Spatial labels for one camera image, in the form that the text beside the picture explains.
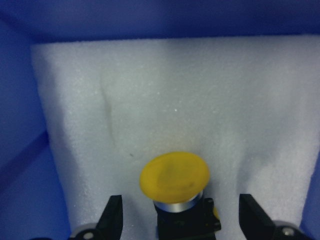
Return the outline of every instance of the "white foam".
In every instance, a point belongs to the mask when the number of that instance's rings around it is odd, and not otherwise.
[[[155,239],[139,175],[171,151],[207,161],[218,239],[244,239],[239,193],[299,225],[319,151],[320,37],[54,43],[33,48],[33,65],[72,229],[121,194],[121,239]]]

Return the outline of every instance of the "blue box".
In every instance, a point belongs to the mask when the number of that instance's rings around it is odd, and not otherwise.
[[[2,0],[0,238],[64,240],[70,234],[31,65],[32,44],[293,34],[320,34],[320,1]],[[320,240],[318,186],[319,158],[301,227]]]

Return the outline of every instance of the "silver metal ring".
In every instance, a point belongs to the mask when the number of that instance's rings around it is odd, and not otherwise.
[[[201,191],[199,194],[192,197],[190,200],[185,202],[178,202],[178,203],[163,203],[159,201],[153,201],[154,205],[166,212],[169,213],[180,213],[185,210],[188,210],[192,208],[194,205],[197,204],[197,202],[202,198],[203,191]]]

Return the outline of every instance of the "yellow button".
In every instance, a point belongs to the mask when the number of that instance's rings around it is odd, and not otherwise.
[[[210,178],[206,162],[189,152],[170,152],[145,165],[140,188],[154,201],[183,203],[200,193]]]

